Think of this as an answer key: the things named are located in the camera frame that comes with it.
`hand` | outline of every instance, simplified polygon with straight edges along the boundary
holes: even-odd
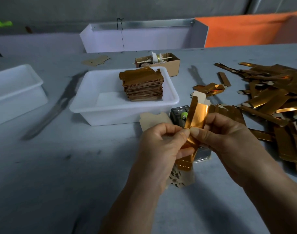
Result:
[[[161,123],[146,130],[141,137],[138,157],[128,181],[155,184],[162,193],[176,159],[191,155],[193,148],[180,149],[190,135],[189,129]]]
[[[204,129],[192,127],[190,132],[218,155],[230,177],[241,187],[251,178],[262,179],[265,170],[283,172],[246,126],[226,116],[208,114]]]

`forearm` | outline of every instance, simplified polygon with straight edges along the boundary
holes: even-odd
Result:
[[[297,183],[283,171],[252,179],[244,191],[272,234],[297,233]]]
[[[151,232],[159,187],[151,181],[134,183],[128,180],[105,217],[99,234],[148,234]]]

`small cardboard box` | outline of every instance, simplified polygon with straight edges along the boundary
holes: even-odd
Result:
[[[147,63],[138,63],[141,61],[146,61],[147,59],[152,59],[153,56],[146,56],[146,57],[139,57],[135,59],[135,66],[136,67],[145,67],[145,66],[163,66],[167,69],[169,76],[176,76],[179,74],[179,68],[180,68],[180,59],[177,58],[175,55],[172,53],[164,53],[162,54],[162,58],[166,57],[172,57],[170,59],[166,59],[165,63],[159,62],[155,63],[153,65],[148,65]]]

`white plastic tray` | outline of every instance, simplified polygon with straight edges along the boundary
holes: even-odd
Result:
[[[0,124],[46,104],[42,83],[30,65],[0,71]]]
[[[169,114],[171,108],[179,102],[179,96],[166,68],[152,67],[155,71],[158,68],[164,77],[161,100],[131,102],[127,98],[119,73],[135,68],[94,70],[85,74],[69,109],[80,113],[92,126],[138,122],[143,112]]]

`table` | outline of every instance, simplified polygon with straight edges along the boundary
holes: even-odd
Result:
[[[246,61],[297,68],[297,44],[168,50],[181,59],[172,82],[178,106],[190,104],[195,84],[219,82],[213,64],[244,69]],[[98,53],[0,58],[0,70],[30,64],[43,79],[49,102],[0,125],[0,233],[96,233],[101,219],[123,188],[135,159],[139,123],[92,127],[68,108],[37,137],[20,138],[56,103],[73,76],[83,70],[132,68],[148,51],[113,52],[105,64],[89,67],[81,61]],[[237,105],[248,99],[239,76],[224,71],[232,86],[210,97],[213,104]],[[249,128],[263,123],[244,116]],[[275,149],[265,144],[279,161]],[[284,167],[297,182],[297,176]],[[152,233],[269,233],[243,190],[228,176],[219,159],[194,165],[196,183],[170,186],[160,197]]]

